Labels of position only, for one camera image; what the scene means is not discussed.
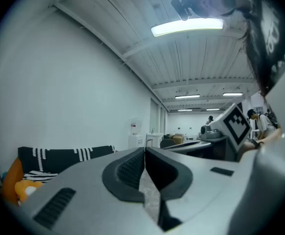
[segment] fluorescent light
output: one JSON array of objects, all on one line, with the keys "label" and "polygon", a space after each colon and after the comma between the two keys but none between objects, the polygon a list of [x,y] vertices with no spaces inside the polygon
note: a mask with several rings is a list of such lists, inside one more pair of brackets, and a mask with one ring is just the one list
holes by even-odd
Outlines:
[{"label": "fluorescent light", "polygon": [[192,18],[187,21],[178,20],[151,28],[152,34],[159,37],[165,34],[194,29],[222,29],[223,20],[216,18]]},{"label": "fluorescent light", "polygon": [[176,96],[175,99],[180,99],[180,98],[193,98],[193,97],[200,97],[200,95]]},{"label": "fluorescent light", "polygon": [[242,96],[242,93],[223,93],[223,96]]}]

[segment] white corrugated ceiling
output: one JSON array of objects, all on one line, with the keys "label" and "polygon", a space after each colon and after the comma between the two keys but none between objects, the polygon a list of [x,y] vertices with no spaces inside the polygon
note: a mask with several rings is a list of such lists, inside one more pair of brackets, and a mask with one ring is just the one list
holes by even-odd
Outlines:
[{"label": "white corrugated ceiling", "polygon": [[[59,0],[54,6],[110,47],[169,110],[227,108],[242,98],[224,92],[258,90],[247,65],[239,13],[223,30],[197,30],[155,38],[151,27],[179,20],[171,0]],[[200,94],[195,100],[175,96]]]}]

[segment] stuffed toy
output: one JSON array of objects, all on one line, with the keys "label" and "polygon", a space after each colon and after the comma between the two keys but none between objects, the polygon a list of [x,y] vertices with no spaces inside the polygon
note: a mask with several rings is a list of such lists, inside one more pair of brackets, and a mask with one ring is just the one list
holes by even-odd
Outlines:
[{"label": "stuffed toy", "polygon": [[20,202],[25,201],[30,194],[32,194],[37,188],[43,185],[42,182],[33,182],[30,180],[21,180],[14,186],[16,194],[20,198]]}]

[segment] black chair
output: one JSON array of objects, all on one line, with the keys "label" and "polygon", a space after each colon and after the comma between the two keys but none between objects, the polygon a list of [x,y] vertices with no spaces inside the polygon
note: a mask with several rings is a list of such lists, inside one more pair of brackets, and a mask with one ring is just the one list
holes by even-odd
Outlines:
[{"label": "black chair", "polygon": [[176,145],[176,142],[173,139],[163,139],[160,143],[160,148],[166,148]]}]

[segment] backpack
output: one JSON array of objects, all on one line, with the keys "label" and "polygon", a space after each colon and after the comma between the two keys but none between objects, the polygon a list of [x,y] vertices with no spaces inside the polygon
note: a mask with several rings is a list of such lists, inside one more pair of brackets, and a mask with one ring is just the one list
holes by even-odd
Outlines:
[{"label": "backpack", "polygon": [[271,124],[275,127],[275,129],[278,128],[279,124],[277,122],[277,119],[275,116],[273,116],[272,114],[268,114],[268,115],[265,115],[271,122]]}]

